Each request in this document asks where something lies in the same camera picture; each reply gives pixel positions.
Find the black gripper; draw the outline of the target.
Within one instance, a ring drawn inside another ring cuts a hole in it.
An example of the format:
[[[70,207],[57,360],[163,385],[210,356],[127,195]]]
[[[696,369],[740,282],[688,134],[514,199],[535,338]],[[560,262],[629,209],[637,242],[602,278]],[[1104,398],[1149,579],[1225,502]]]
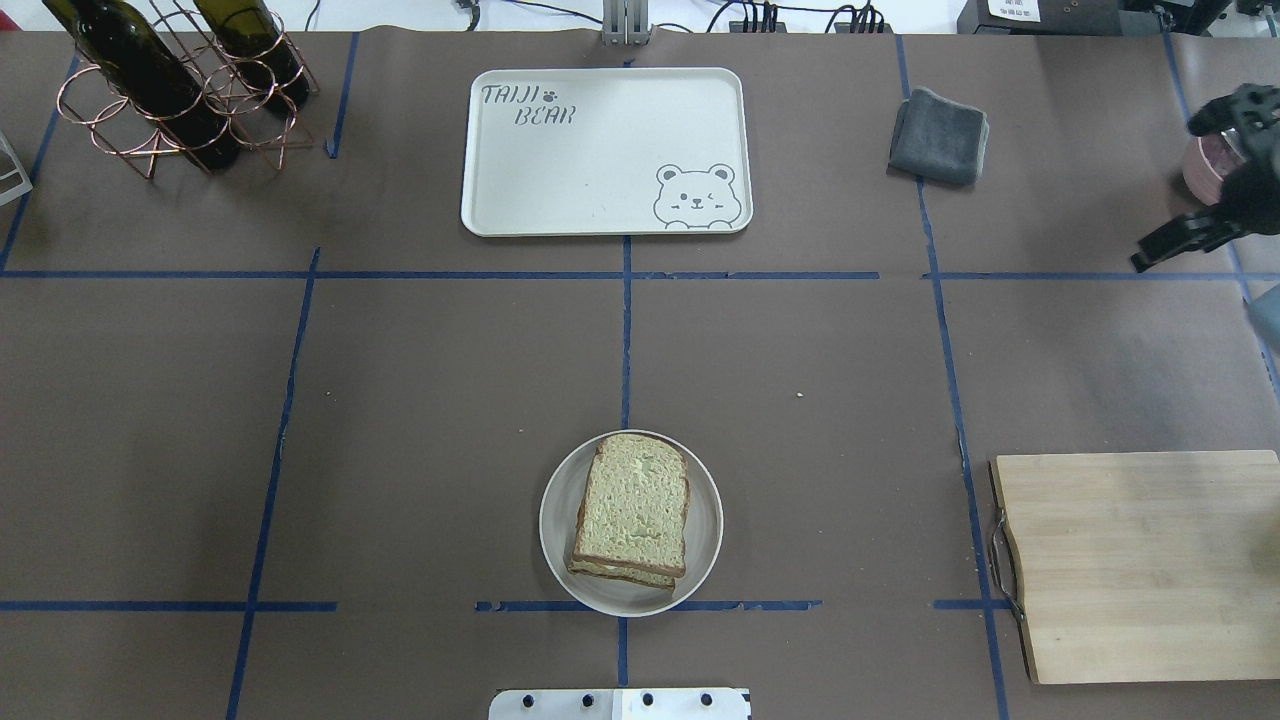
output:
[[[1215,210],[1172,218],[1138,242],[1132,266],[1143,273],[1184,252],[1212,252],[1248,234],[1279,233],[1279,154],[1251,159],[1222,183]]]

